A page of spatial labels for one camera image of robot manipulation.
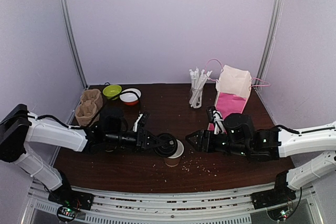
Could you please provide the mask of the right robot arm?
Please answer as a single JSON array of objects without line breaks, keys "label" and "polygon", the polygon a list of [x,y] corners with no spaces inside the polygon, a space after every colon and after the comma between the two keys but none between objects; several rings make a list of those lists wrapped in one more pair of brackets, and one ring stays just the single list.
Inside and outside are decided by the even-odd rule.
[{"label": "right robot arm", "polygon": [[335,123],[298,130],[283,125],[256,130],[249,115],[232,113],[222,119],[218,111],[214,111],[211,122],[214,130],[199,130],[185,137],[198,152],[235,154],[258,162],[321,152],[305,164],[276,176],[275,187],[269,192],[274,204],[335,170]]}]

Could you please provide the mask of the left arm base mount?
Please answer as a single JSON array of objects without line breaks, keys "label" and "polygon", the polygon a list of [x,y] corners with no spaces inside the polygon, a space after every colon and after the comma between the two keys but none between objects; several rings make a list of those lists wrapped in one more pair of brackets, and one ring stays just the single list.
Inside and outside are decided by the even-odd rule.
[{"label": "left arm base mount", "polygon": [[90,210],[94,195],[62,185],[56,190],[49,191],[48,200],[72,209]]}]

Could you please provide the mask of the black cup lid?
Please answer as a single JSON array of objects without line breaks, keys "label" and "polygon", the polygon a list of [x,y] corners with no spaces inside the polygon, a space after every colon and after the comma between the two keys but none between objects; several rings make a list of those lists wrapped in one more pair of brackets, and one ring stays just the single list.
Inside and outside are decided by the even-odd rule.
[{"label": "black cup lid", "polygon": [[157,135],[163,141],[163,145],[154,148],[154,152],[160,157],[172,156],[178,148],[177,139],[170,133],[161,133]]}]

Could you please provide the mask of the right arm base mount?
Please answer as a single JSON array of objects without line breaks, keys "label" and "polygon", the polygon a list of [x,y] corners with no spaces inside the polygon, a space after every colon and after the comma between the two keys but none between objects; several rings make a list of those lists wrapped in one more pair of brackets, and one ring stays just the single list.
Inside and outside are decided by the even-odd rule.
[{"label": "right arm base mount", "polygon": [[251,194],[251,202],[254,209],[272,207],[284,204],[288,199],[296,199],[296,192],[288,187],[273,188],[270,190],[260,191]]}]

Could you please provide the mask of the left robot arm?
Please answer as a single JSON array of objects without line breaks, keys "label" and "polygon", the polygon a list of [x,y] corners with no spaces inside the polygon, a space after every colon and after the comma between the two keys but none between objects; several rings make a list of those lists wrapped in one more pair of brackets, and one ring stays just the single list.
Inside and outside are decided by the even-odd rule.
[{"label": "left robot arm", "polygon": [[136,150],[154,150],[161,157],[170,157],[177,150],[177,140],[168,133],[154,135],[144,128],[147,113],[141,113],[132,130],[123,116],[109,115],[87,126],[62,123],[53,115],[37,116],[24,104],[17,105],[1,121],[1,160],[14,163],[39,180],[64,205],[71,205],[77,196],[66,175],[48,165],[32,148],[30,142],[68,148],[93,154],[109,146]]}]

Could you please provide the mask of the brown paper coffee cup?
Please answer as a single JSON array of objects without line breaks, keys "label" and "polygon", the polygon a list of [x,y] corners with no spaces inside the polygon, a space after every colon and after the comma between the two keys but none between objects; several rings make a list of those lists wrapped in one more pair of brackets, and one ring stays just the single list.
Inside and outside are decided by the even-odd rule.
[{"label": "brown paper coffee cup", "polygon": [[184,145],[180,140],[177,140],[177,150],[172,156],[164,158],[165,164],[168,167],[176,167],[180,163],[183,153]]}]

